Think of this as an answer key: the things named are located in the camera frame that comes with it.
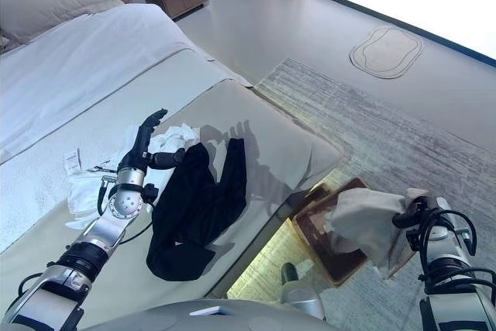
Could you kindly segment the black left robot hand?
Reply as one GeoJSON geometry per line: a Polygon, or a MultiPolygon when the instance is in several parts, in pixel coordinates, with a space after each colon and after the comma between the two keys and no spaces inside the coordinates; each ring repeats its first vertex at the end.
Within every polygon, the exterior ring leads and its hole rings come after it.
{"type": "Polygon", "coordinates": [[[149,168],[154,170],[168,170],[178,166],[184,160],[186,153],[184,148],[179,148],[173,153],[149,152],[151,135],[155,128],[160,125],[161,119],[166,114],[166,109],[160,109],[143,121],[138,128],[133,147],[119,162],[117,172],[120,172],[124,168],[135,168],[146,174],[149,168]]]}

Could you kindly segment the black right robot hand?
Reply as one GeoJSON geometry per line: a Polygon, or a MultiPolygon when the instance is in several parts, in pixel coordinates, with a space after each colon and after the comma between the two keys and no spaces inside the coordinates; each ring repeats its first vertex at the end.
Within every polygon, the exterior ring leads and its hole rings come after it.
{"type": "Polygon", "coordinates": [[[419,225],[428,214],[436,209],[432,206],[432,199],[427,195],[413,198],[407,205],[406,211],[397,213],[392,218],[393,225],[398,229],[407,229],[419,225]]]}

